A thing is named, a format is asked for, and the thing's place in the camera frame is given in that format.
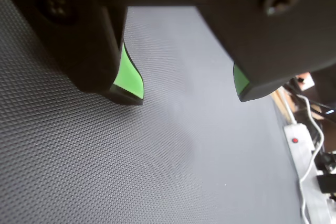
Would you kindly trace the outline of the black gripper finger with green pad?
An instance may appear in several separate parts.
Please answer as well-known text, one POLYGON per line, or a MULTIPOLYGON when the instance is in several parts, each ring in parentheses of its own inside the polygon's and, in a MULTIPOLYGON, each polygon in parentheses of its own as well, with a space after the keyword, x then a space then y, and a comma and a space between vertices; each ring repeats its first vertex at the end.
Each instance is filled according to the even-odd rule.
POLYGON ((245 81, 241 101, 335 63, 335 0, 193 0, 245 81))
POLYGON ((120 105, 143 104, 143 79, 124 43, 126 7, 99 0, 12 1, 80 91, 120 105))

